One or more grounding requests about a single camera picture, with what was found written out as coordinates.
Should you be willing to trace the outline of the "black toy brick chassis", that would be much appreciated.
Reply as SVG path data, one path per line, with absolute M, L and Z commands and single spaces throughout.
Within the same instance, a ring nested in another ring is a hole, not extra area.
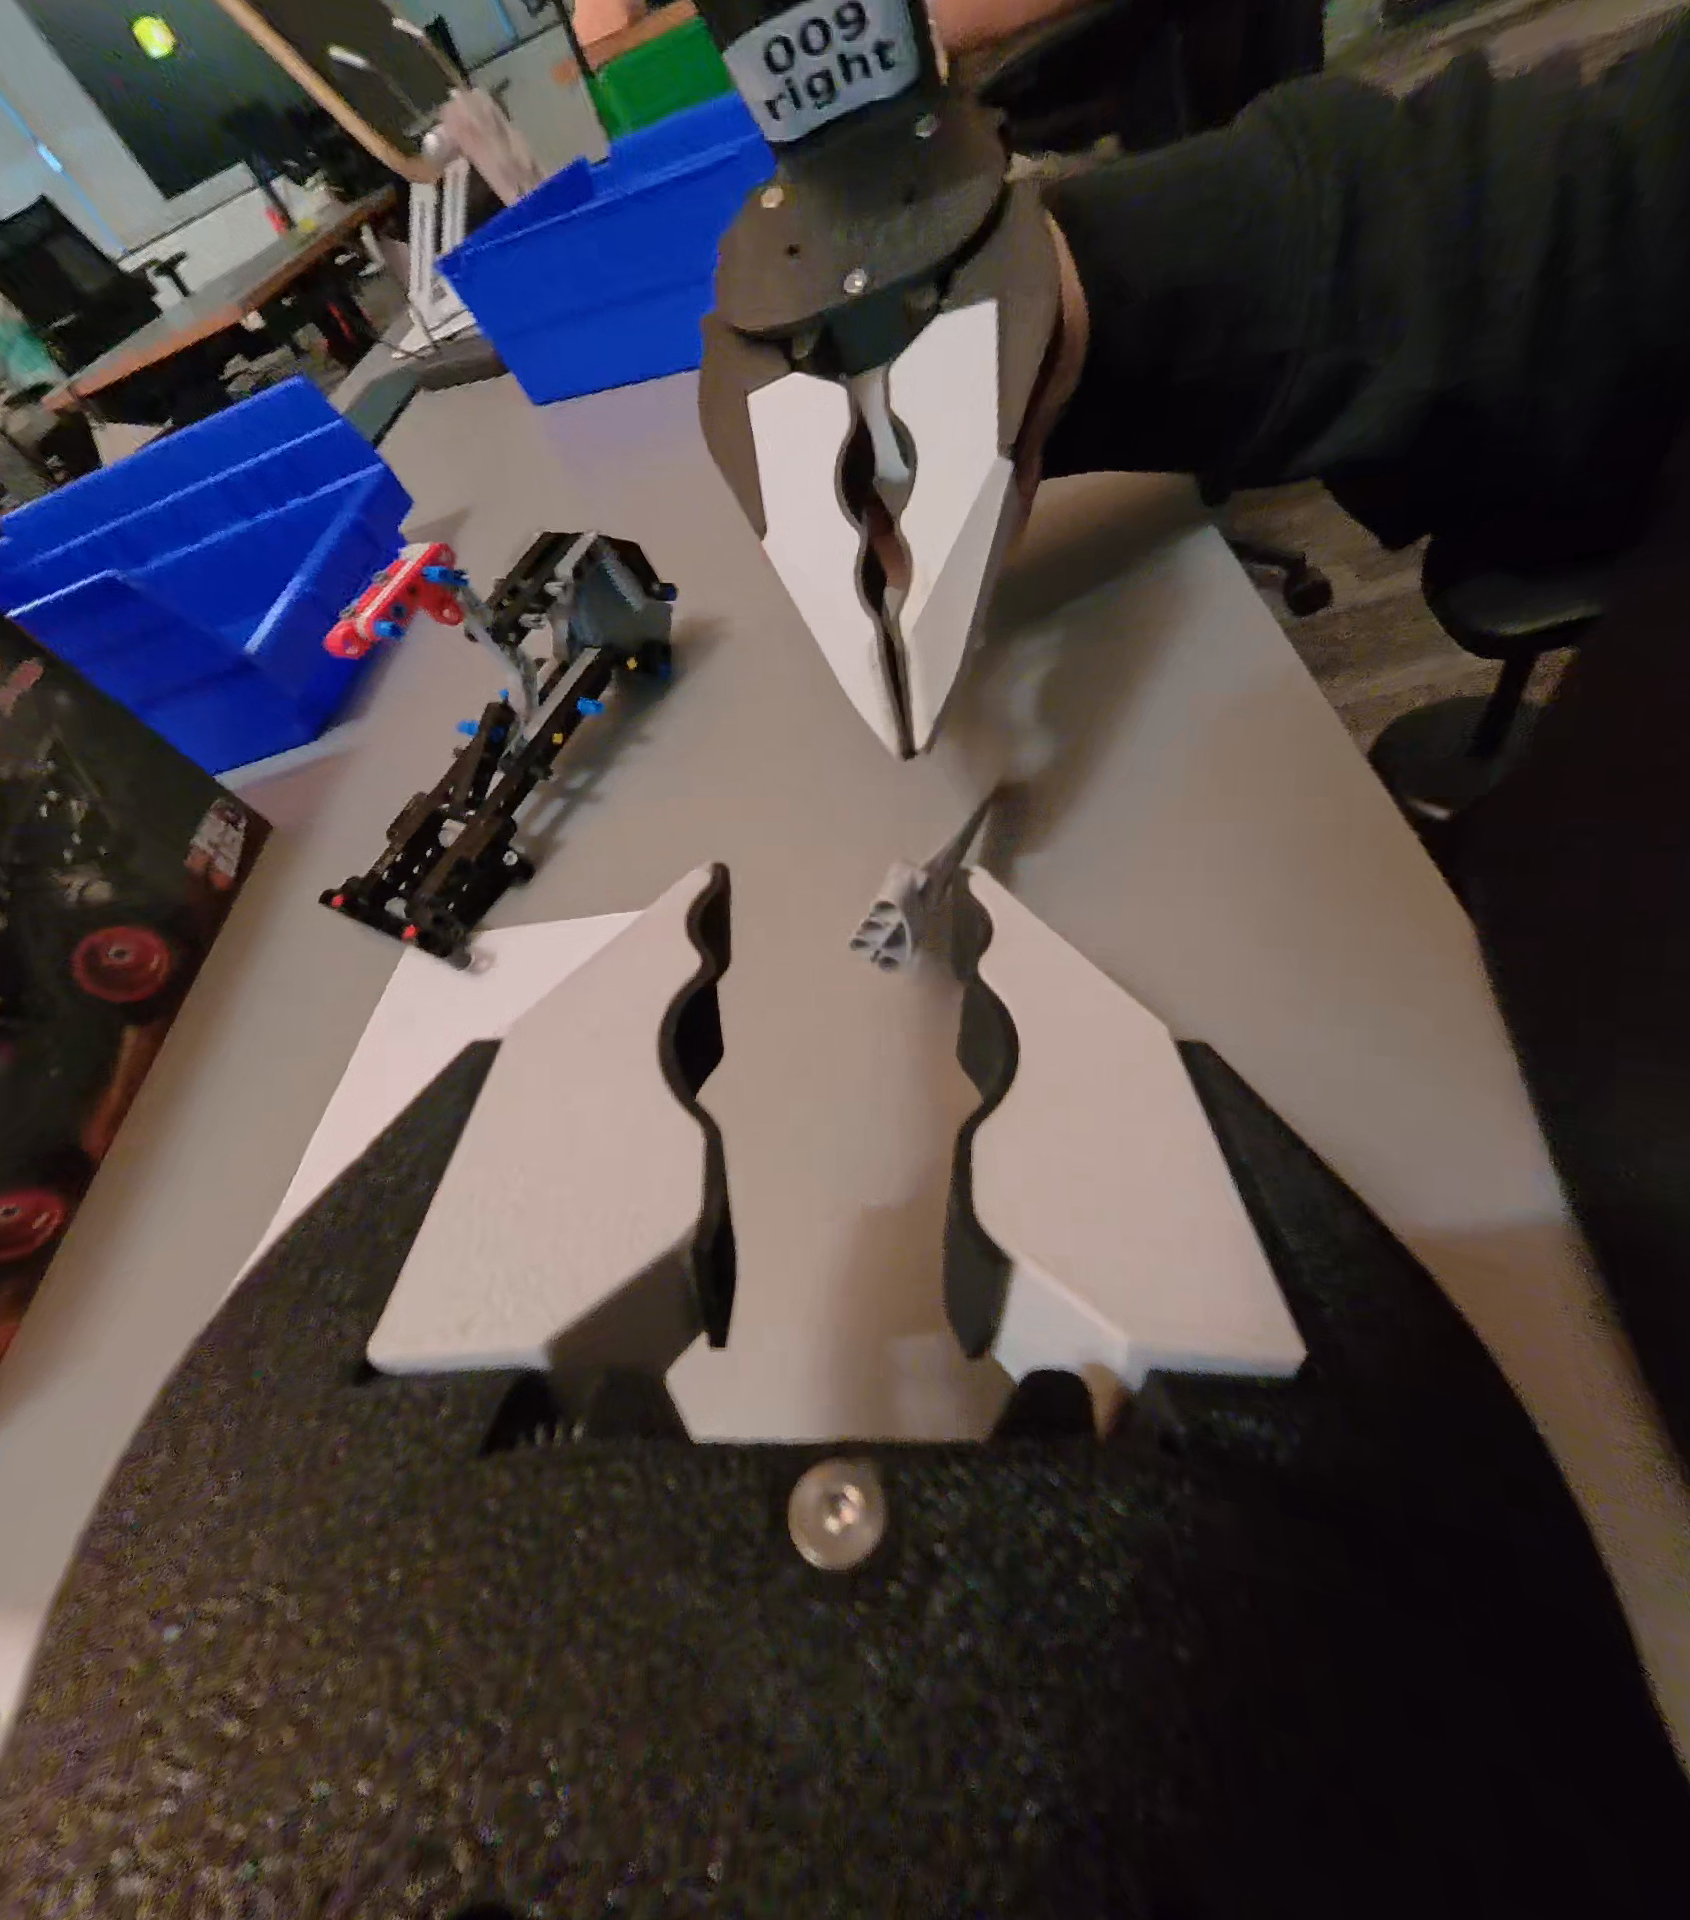
M 503 680 L 459 725 L 443 773 L 400 807 L 372 863 L 325 887 L 320 906 L 469 967 L 478 928 L 535 872 L 519 840 L 523 805 L 616 686 L 669 678 L 676 598 L 635 540 L 603 532 L 543 532 L 483 592 L 446 540 L 402 545 L 327 629 L 330 658 L 362 662 L 426 619 L 493 655 Z

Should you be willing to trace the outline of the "green plastic bin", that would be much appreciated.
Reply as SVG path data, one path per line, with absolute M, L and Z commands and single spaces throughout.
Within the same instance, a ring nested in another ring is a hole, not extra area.
M 689 3 L 647 11 L 588 51 L 588 91 L 609 142 L 734 91 L 706 21 Z

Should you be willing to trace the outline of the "white metal frame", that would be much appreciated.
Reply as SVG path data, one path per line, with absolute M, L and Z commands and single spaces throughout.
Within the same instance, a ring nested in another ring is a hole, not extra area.
M 419 156 L 429 177 L 414 181 L 406 195 L 403 304 L 423 346 L 437 347 L 473 327 L 442 269 L 443 257 L 468 237 L 473 179 L 507 210 L 543 179 L 543 167 L 497 99 L 473 83 L 447 91 L 437 119 L 421 136 Z

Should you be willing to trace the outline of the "person's right forearm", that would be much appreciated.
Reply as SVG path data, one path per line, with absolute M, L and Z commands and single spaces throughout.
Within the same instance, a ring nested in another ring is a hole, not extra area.
M 1044 474 L 1315 481 L 1386 548 L 1629 545 L 1690 423 L 1690 7 L 1598 73 L 1276 85 L 1046 189 Z

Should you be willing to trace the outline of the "person's right hand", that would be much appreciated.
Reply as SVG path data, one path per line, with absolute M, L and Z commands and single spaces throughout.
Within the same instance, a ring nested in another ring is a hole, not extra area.
M 1054 343 L 1057 358 L 1051 374 L 1054 417 L 1060 417 L 1075 395 L 1087 366 L 1091 343 L 1091 316 L 1078 264 L 1062 231 L 1054 236 L 1060 278 L 1060 314 Z

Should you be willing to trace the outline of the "blue plastic bin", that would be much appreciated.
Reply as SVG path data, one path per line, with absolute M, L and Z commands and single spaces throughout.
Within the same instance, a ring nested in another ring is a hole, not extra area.
M 692 371 L 718 244 L 773 166 L 728 91 L 572 159 L 440 267 L 534 405 Z
M 378 446 L 289 378 L 0 523 L 0 612 L 210 773 L 302 750 L 363 663 L 327 652 L 403 542 Z

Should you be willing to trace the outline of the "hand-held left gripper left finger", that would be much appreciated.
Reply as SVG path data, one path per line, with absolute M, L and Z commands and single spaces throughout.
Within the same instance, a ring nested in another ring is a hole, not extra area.
M 723 1347 L 731 875 L 677 877 L 495 1046 L 365 1357 L 385 1376 L 632 1370 Z

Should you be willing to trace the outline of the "black office chair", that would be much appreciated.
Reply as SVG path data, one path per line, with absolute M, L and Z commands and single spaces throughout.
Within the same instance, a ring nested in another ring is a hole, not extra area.
M 0 217 L 0 293 L 65 375 L 159 316 L 150 281 L 118 265 L 50 197 Z
M 1431 542 L 1419 568 L 1427 610 L 1470 658 L 1495 668 L 1481 694 L 1444 696 L 1389 719 L 1366 761 L 1408 827 L 1442 852 L 1530 740 L 1531 675 L 1578 649 L 1603 615 L 1609 564 L 1508 570 Z

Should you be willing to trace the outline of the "black office chair base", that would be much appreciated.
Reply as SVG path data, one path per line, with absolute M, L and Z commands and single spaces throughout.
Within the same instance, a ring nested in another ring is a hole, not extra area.
M 1241 533 L 1224 533 L 1222 537 L 1229 554 L 1261 589 L 1276 589 L 1289 615 L 1309 618 L 1333 606 L 1332 579 L 1311 564 L 1303 549 Z

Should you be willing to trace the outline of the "wooden desk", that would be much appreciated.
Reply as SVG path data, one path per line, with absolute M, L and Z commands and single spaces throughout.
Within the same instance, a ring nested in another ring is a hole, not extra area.
M 88 423 L 152 423 L 145 405 L 168 402 L 163 423 L 205 419 L 228 402 L 225 369 L 237 354 L 236 338 L 248 323 L 271 333 L 273 323 L 295 309 L 303 309 L 303 322 L 316 325 L 330 355 L 351 371 L 378 346 L 378 331 L 344 262 L 362 255 L 365 239 L 402 203 L 402 189 L 382 186 L 335 203 L 303 231 L 273 237 L 70 371 L 46 394 L 46 410 Z

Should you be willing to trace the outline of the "grey toy axle piece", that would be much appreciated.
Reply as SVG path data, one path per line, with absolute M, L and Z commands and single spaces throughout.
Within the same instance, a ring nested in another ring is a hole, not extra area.
M 982 830 L 1002 797 L 994 785 L 951 836 L 923 857 L 891 860 L 857 917 L 847 950 L 882 974 L 903 972 L 941 934 Z

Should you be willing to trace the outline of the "toy set box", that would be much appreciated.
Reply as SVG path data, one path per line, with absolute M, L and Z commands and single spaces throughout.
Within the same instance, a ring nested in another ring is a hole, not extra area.
M 270 836 L 0 612 L 0 1364 Z

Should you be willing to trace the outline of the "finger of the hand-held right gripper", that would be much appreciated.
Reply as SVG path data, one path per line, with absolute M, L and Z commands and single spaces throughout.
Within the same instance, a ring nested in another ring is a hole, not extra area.
M 1013 455 L 1002 425 L 1002 314 L 935 316 L 876 386 L 876 504 L 890 564 L 880 594 L 895 753 L 940 731 L 995 572 Z
M 887 374 L 786 371 L 752 394 L 752 446 L 767 562 L 856 714 L 915 755 L 897 525 L 913 457 Z

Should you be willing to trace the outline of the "white paper sheet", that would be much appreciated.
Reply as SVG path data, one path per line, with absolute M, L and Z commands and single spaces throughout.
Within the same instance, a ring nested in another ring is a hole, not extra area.
M 400 958 L 249 1264 L 268 1253 L 461 1052 L 500 1040 L 635 917 L 623 911 L 490 929 L 476 937 L 468 970 L 426 954 Z

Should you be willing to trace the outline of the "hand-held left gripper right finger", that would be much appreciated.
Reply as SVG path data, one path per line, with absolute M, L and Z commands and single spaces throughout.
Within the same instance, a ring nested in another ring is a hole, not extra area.
M 941 1302 L 1010 1376 L 1293 1376 L 1305 1347 L 1167 1021 L 986 872 L 954 898 Z

